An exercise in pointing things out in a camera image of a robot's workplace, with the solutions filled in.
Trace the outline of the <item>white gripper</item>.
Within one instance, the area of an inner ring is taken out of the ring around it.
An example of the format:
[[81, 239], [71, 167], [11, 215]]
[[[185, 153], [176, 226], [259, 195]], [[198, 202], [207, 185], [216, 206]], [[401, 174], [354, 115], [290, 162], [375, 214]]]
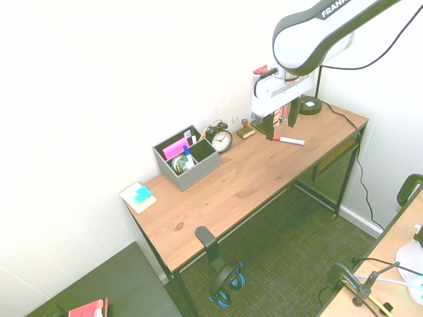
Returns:
[[274, 138], [274, 113], [277, 109], [290, 103], [288, 126], [294, 127], [301, 108], [300, 97], [315, 82], [315, 74], [300, 76], [296, 81], [283, 81], [274, 75], [261, 80], [256, 86], [256, 95], [252, 95], [251, 110], [263, 117], [266, 139]]

